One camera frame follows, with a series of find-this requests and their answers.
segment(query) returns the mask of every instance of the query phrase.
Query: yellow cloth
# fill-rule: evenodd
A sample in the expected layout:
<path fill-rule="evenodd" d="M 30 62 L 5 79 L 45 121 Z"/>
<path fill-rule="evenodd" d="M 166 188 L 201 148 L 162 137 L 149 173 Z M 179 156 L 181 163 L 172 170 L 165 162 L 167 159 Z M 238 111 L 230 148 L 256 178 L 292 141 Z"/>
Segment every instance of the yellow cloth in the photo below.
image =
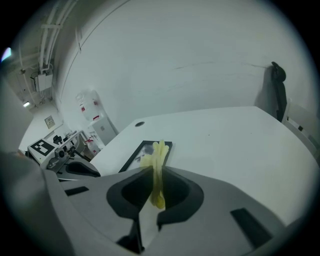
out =
<path fill-rule="evenodd" d="M 153 190 L 150 195 L 150 201 L 154 206 L 162 209 L 165 207 L 165 199 L 162 193 L 162 165 L 169 151 L 169 146 L 165 145 L 164 140 L 161 140 L 159 143 L 154 142 L 152 147 L 152 155 L 145 154 L 140 160 L 140 166 L 153 167 Z"/>

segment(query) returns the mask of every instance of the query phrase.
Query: black slot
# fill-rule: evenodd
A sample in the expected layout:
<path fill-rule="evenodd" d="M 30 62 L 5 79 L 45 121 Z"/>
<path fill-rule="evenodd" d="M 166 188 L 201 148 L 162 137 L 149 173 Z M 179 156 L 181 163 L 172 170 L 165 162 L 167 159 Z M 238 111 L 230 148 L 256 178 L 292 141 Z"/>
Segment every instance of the black slot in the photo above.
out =
<path fill-rule="evenodd" d="M 135 252 L 136 254 L 140 254 L 145 250 L 141 241 L 139 218 L 133 223 L 130 234 L 123 236 L 116 243 L 130 251 Z"/>
<path fill-rule="evenodd" d="M 81 162 L 71 162 L 69 163 L 65 171 L 69 174 L 77 174 L 77 175 L 84 175 L 84 176 L 91 176 L 91 177 L 100 177 L 100 173 L 89 168 L 88 166 L 84 165 Z"/>
<path fill-rule="evenodd" d="M 165 210 L 158 214 L 156 223 L 162 225 L 185 222 L 195 214 L 204 201 L 204 192 L 195 182 L 162 167 Z"/>
<path fill-rule="evenodd" d="M 82 192 L 85 192 L 88 190 L 89 190 L 89 188 L 87 188 L 86 186 L 79 186 L 76 188 L 67 189 L 64 192 L 69 197 L 69 196 L 73 196 L 73 195 L 76 195 L 76 194 L 79 194 L 79 193 L 82 193 Z"/>
<path fill-rule="evenodd" d="M 106 200 L 115 213 L 123 218 L 137 220 L 153 189 L 152 167 L 119 181 L 106 193 Z"/>
<path fill-rule="evenodd" d="M 271 234 L 247 211 L 247 209 L 237 209 L 230 213 L 255 249 L 272 238 Z"/>

